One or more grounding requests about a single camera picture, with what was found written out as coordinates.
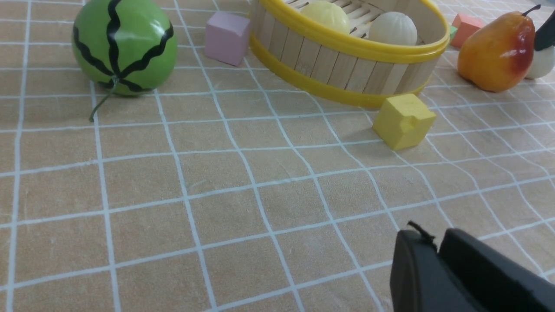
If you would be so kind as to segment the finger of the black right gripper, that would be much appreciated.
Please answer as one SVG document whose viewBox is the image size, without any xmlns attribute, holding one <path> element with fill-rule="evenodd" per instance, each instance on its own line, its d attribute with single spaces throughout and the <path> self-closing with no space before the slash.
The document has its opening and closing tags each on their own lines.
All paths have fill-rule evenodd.
<svg viewBox="0 0 555 312">
<path fill-rule="evenodd" d="M 536 30 L 534 50 L 543 51 L 555 45 L 555 11 L 547 18 L 545 23 Z"/>
</svg>

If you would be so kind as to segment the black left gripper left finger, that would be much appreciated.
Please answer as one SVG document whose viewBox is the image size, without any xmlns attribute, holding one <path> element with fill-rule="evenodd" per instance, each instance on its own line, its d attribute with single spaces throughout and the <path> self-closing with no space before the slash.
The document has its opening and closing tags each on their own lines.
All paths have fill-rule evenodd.
<svg viewBox="0 0 555 312">
<path fill-rule="evenodd" d="M 397 233 L 390 274 L 395 312 L 480 312 L 437 253 L 434 235 L 414 221 Z"/>
</svg>

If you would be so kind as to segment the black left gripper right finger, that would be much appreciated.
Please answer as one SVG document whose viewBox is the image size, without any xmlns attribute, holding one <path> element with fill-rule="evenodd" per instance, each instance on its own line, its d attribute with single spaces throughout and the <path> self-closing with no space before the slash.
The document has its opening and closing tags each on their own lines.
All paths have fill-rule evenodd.
<svg viewBox="0 0 555 312">
<path fill-rule="evenodd" d="M 487 312 L 552 312 L 554 285 L 461 229 L 446 230 L 440 258 Z"/>
</svg>

